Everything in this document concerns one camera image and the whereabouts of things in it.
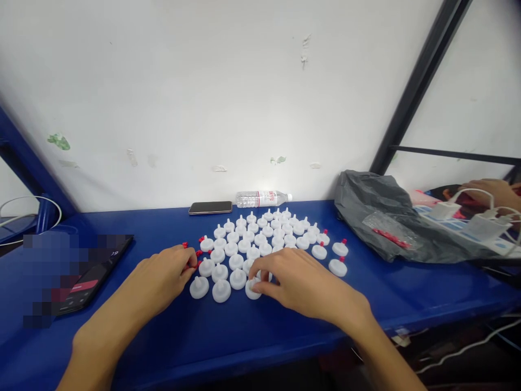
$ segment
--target smartphone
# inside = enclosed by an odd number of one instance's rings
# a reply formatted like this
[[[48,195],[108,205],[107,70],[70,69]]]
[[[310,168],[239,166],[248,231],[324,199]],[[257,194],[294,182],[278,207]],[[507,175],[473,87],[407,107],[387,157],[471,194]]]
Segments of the smartphone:
[[[217,201],[210,203],[193,203],[188,211],[189,215],[212,215],[214,213],[231,213],[231,201]]]
[[[67,296],[67,299],[65,299],[60,307],[57,316],[79,311],[89,305],[109,276],[110,272],[113,270],[114,266],[116,266],[125,253],[133,238],[134,236],[130,235],[130,237],[123,243],[113,249],[108,259],[93,266],[80,277],[78,282],[72,287],[69,296]]]

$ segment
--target forearm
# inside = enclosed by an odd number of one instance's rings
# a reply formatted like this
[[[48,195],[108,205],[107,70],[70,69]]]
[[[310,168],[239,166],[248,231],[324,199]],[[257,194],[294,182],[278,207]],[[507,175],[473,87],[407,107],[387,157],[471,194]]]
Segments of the forearm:
[[[352,337],[378,391],[426,390],[374,318]]]

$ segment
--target hand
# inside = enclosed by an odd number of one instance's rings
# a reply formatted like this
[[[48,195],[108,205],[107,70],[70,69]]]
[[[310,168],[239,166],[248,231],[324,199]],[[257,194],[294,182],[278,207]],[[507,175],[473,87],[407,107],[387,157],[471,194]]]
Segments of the hand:
[[[261,272],[252,288],[309,318],[323,319],[355,340],[376,323],[369,302],[360,292],[329,272],[304,250],[285,248],[255,260],[249,279]],[[269,272],[277,284],[268,282]]]
[[[519,187],[518,185],[510,186],[508,182],[499,179],[481,179],[472,180],[468,183],[461,185],[458,190],[466,188],[478,188],[485,190],[494,196],[494,206],[507,206],[516,210],[521,209],[521,198],[514,193],[514,189]],[[474,200],[479,202],[483,206],[489,206],[490,198],[485,193],[468,191],[465,192]],[[509,214],[511,212],[505,210],[499,210],[502,214]]]
[[[115,345],[126,347],[127,340],[129,343],[150,319],[179,296],[196,265],[195,250],[181,245],[143,259],[81,327],[75,340],[84,346],[93,343],[95,336],[100,344],[115,339]]]

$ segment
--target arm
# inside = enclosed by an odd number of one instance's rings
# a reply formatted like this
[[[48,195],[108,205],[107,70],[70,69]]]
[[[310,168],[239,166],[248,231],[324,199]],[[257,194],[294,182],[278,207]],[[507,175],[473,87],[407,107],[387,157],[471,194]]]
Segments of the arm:
[[[71,360],[56,391],[109,390],[126,347],[182,292],[196,265],[195,250],[181,245],[141,261],[74,336]]]
[[[360,292],[330,273],[304,250],[283,249],[253,263],[249,279],[262,270],[254,291],[310,318],[333,323],[360,348],[379,391],[426,388],[391,344]],[[278,284],[268,282],[269,272]]]

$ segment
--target plastic bottle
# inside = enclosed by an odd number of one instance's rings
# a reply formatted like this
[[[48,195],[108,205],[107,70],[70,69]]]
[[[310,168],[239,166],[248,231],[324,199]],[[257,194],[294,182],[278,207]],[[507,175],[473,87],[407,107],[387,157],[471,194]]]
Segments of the plastic bottle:
[[[291,194],[277,190],[238,192],[236,197],[237,207],[279,206],[292,200]]]

